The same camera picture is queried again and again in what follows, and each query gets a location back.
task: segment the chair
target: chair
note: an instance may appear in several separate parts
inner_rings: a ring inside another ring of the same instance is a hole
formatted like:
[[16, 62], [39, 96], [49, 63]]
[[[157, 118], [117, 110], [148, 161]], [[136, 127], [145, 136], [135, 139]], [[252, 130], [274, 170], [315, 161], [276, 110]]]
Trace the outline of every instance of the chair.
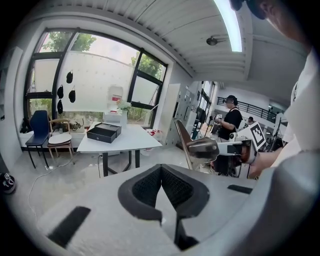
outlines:
[[45, 164], [47, 167], [49, 167], [45, 156], [44, 148], [42, 147], [46, 139], [49, 137], [49, 118], [47, 111], [35, 111], [30, 120], [30, 126], [33, 129], [33, 136], [25, 143], [25, 145], [28, 150], [33, 167], [36, 168], [34, 160], [31, 157], [29, 147], [35, 147], [40, 157], [38, 146], [41, 147]]
[[[53, 162], [56, 163], [54, 155], [52, 154], [52, 149], [55, 149], [56, 155], [57, 155], [57, 157], [59, 157], [57, 149], [65, 148], [65, 149], [69, 149], [72, 162], [73, 162], [73, 164], [75, 164], [74, 157], [73, 157], [74, 148], [72, 147], [72, 143], [71, 143], [69, 120], [68, 119], [54, 119], [54, 120], [51, 120], [49, 123], [50, 123], [51, 137], [49, 138], [49, 141], [48, 141], [49, 143], [48, 143], [47, 147], [49, 149], [49, 152], [50, 152], [50, 155], [53, 159]], [[55, 123], [55, 124], [66, 123], [67, 124], [67, 132], [59, 133], [58, 131], [54, 131], [53, 126], [52, 126], [53, 123]]]

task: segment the shiny gray floor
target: shiny gray floor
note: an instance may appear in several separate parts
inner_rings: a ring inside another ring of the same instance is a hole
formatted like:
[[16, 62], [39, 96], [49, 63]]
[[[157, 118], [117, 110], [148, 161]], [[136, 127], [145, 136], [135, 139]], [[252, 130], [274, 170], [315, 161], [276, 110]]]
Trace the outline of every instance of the shiny gray floor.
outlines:
[[[27, 152], [17, 160], [15, 166], [9, 170], [17, 182], [13, 194], [7, 195], [7, 202], [16, 217], [29, 225], [36, 223], [36, 216], [39, 219], [48, 209], [56, 203], [69, 197], [74, 192], [89, 186], [99, 179], [99, 169], [103, 178], [102, 159], [98, 154], [77, 153], [74, 156], [75, 164], [70, 162], [66, 166], [59, 167], [49, 175], [40, 177], [30, 194], [29, 203], [36, 213], [28, 205], [28, 195], [35, 179], [47, 174], [57, 166], [52, 161], [49, 153], [46, 154], [49, 168], [45, 166], [43, 156], [39, 157], [37, 152], [31, 152], [36, 169], [34, 169]], [[187, 161], [184, 152], [174, 146], [154, 148], [148, 152], [149, 156], [140, 156], [140, 166], [148, 164], [174, 164], [187, 168]], [[64, 165], [70, 160], [69, 153], [60, 153], [56, 160], [57, 165]], [[115, 171], [123, 170], [128, 163], [128, 152], [109, 157], [109, 166]], [[135, 157], [132, 155], [131, 169], [135, 167]]]

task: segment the black t-shirt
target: black t-shirt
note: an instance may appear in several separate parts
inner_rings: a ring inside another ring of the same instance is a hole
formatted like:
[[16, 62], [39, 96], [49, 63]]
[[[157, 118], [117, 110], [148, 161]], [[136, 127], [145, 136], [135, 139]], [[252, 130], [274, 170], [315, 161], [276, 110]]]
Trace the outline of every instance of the black t-shirt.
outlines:
[[[236, 128], [239, 128], [239, 125], [242, 121], [242, 115], [237, 108], [233, 108], [225, 115], [224, 121], [229, 124], [233, 124]], [[218, 135], [222, 139], [229, 140], [230, 134], [235, 132], [236, 129], [228, 130], [221, 126]]]

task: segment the black metal railing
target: black metal railing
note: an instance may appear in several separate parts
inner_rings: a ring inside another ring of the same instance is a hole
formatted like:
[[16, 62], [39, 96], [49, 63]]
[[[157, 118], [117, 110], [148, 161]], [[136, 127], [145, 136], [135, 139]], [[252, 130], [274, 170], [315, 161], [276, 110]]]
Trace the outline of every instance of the black metal railing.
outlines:
[[[217, 105], [225, 106], [226, 105], [225, 100], [226, 100], [225, 98], [218, 97]], [[255, 116], [261, 117], [261, 118], [266, 119], [266, 120], [268, 120], [268, 121], [270, 121], [272, 123], [276, 122], [276, 116], [277, 115], [275, 113], [272, 113], [272, 112], [270, 112], [268, 110], [265, 110], [265, 109], [263, 109], [261, 107], [254, 106], [254, 105], [251, 105], [251, 104], [248, 104], [248, 103], [245, 103], [245, 102], [241, 102], [241, 101], [238, 101], [238, 106], [237, 107], [241, 111], [244, 111], [244, 112], [253, 114]]]

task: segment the blue chair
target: blue chair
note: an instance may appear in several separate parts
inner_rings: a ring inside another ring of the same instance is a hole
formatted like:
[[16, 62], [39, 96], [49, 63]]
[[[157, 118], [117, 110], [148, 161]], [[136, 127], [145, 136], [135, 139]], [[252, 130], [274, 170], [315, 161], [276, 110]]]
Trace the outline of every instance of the blue chair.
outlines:
[[49, 118], [47, 111], [35, 111], [30, 120], [30, 126], [33, 129], [33, 136], [25, 143], [25, 145], [28, 150], [33, 167], [36, 168], [35, 163], [31, 157], [29, 147], [35, 147], [40, 157], [38, 146], [41, 147], [45, 164], [47, 167], [49, 167], [45, 156], [44, 148], [42, 147], [44, 142], [49, 138]]

